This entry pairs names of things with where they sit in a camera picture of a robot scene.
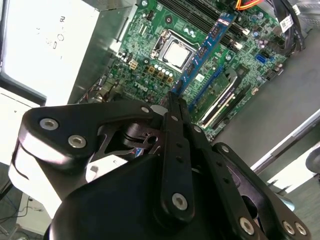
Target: black robotic arm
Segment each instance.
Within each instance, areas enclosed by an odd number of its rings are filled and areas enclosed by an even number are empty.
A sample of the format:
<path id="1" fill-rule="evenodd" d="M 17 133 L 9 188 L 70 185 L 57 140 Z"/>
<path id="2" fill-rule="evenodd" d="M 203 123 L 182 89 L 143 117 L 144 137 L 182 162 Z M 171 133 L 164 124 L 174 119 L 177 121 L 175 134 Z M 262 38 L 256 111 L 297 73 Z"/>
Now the black robotic arm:
<path id="1" fill-rule="evenodd" d="M 143 154 L 134 158 L 136 149 Z M 45 239 L 311 239 L 229 146 L 209 144 L 172 93 L 162 106 L 133 100 L 31 109 L 10 166 L 17 173 L 22 152 L 62 200 Z M 87 165 L 110 155 L 128 162 L 87 184 Z"/>

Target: cable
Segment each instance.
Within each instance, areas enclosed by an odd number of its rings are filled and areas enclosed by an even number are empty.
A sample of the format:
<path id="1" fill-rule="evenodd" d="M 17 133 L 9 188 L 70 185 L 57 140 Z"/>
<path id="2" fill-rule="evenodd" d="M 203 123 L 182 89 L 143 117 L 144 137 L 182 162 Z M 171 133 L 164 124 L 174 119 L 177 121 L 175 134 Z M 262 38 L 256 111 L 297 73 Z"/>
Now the cable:
<path id="1" fill-rule="evenodd" d="M 11 206 L 14 207 L 14 209 L 17 211 L 18 208 L 16 207 L 16 205 L 14 205 L 14 203 L 11 201 L 11 199 L 7 195 L 5 197 L 9 200 Z"/>
<path id="2" fill-rule="evenodd" d="M 22 218 L 22 217 L 27 216 L 27 214 L 28 214 L 28 208 L 31 208 L 31 209 L 32 209 L 32 207 L 29 206 L 29 199 L 30 199 L 30 197 L 28 197 L 26 206 L 25 206 L 21 211 L 17 211 L 17 210 L 16 210 L 16 211 L 14 212 L 14 214 L 12 214 L 11 216 L 7 216 L 7 217 L 4 217 L 4 218 L 0 218 L 0 221 L 1 221 L 1 222 L 0 222 L 0 225 L 3 224 L 4 222 L 6 222 L 6 221 L 9 220 L 9 219 L 12 219 L 12 218 Z M 26 212 L 25 212 L 24 215 L 15 216 L 17 213 L 22 213 L 25 209 L 26 209 Z"/>

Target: white sticker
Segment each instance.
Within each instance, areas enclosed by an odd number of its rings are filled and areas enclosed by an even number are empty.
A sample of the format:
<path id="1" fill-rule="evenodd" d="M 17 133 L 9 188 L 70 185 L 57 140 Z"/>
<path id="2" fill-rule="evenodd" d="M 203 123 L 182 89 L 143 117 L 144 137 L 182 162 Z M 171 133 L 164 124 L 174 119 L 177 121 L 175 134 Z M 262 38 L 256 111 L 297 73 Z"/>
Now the white sticker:
<path id="1" fill-rule="evenodd" d="M 196 77 L 195 77 L 195 80 L 197 80 L 198 82 L 202 83 L 202 81 L 205 79 L 205 76 L 203 76 L 202 74 L 198 74 Z"/>
<path id="2" fill-rule="evenodd" d="M 301 14 L 300 9 L 298 8 L 297 4 L 292 6 L 293 10 L 295 11 L 295 14 L 298 16 Z"/>
<path id="3" fill-rule="evenodd" d="M 226 26 L 229 26 L 229 24 L 230 24 L 230 22 L 225 21 L 225 20 L 223 20 L 223 19 L 221 19 L 221 18 L 218 19 L 218 22 L 220 22 L 220 23 L 222 23 L 222 24 L 224 24 L 224 25 L 226 25 Z"/>
<path id="4" fill-rule="evenodd" d="M 294 21 L 292 20 L 291 15 L 287 16 L 285 19 L 283 19 L 280 22 L 282 32 L 285 33 L 289 28 L 292 27 L 293 24 L 294 24 Z"/>

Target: screw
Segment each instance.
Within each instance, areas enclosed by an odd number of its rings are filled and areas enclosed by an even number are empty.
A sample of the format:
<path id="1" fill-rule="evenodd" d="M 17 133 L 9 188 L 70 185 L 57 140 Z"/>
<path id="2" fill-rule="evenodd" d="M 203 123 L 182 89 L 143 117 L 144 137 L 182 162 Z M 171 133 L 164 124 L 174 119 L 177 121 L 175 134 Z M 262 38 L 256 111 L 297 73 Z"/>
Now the screw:
<path id="1" fill-rule="evenodd" d="M 56 130 L 59 127 L 59 124 L 54 119 L 44 118 L 44 119 L 42 119 L 40 121 L 40 127 L 45 129 L 45 130 L 53 131 L 53 130 Z"/>
<path id="2" fill-rule="evenodd" d="M 296 226 L 296 228 L 298 229 L 298 231 L 299 231 L 302 235 L 307 236 L 307 231 L 305 230 L 305 228 L 304 228 L 303 226 L 301 226 L 300 223 L 296 222 L 296 223 L 295 223 L 295 226 Z"/>
<path id="3" fill-rule="evenodd" d="M 194 130 L 196 130 L 198 133 L 201 133 L 201 128 L 198 126 L 194 126 Z"/>
<path id="4" fill-rule="evenodd" d="M 83 136 L 72 135 L 68 138 L 71 147 L 75 149 L 83 149 L 87 145 L 87 141 Z"/>
<path id="5" fill-rule="evenodd" d="M 171 116 L 171 118 L 178 122 L 178 118 L 176 118 L 175 116 Z"/>
<path id="6" fill-rule="evenodd" d="M 241 217 L 240 220 L 241 228 L 249 235 L 253 235 L 255 233 L 254 226 L 252 226 L 251 222 L 245 217 Z"/>
<path id="7" fill-rule="evenodd" d="M 180 193 L 175 193 L 172 195 L 172 203 L 181 211 L 185 211 L 188 208 L 187 199 Z"/>
<path id="8" fill-rule="evenodd" d="M 282 222 L 284 229 L 291 235 L 295 235 L 295 230 L 293 229 L 293 227 L 287 223 L 286 221 Z"/>
<path id="9" fill-rule="evenodd" d="M 141 107 L 141 110 L 144 111 L 144 112 L 147 113 L 147 114 L 150 112 L 149 109 L 146 108 L 146 107 L 144 107 L 144 106 Z"/>
<path id="10" fill-rule="evenodd" d="M 228 149 L 226 146 L 222 146 L 221 148 L 222 148 L 222 150 L 225 151 L 226 153 L 229 152 L 229 149 Z"/>

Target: cable bundle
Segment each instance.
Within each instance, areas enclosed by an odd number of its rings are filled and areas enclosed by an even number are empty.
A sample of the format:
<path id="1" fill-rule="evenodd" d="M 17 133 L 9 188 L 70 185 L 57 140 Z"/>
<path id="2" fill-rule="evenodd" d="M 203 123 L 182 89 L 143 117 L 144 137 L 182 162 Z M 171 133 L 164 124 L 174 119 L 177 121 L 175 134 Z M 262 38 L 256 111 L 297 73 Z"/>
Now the cable bundle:
<path id="1" fill-rule="evenodd" d="M 237 3 L 236 3 L 236 6 L 235 8 L 238 10 L 238 11 L 243 11 L 243 10 L 246 10 L 246 9 L 249 9 L 249 8 L 252 8 L 253 6 L 263 2 L 264 0 L 249 0 L 249 1 L 246 1 L 244 4 L 242 3 L 242 0 L 237 0 Z"/>

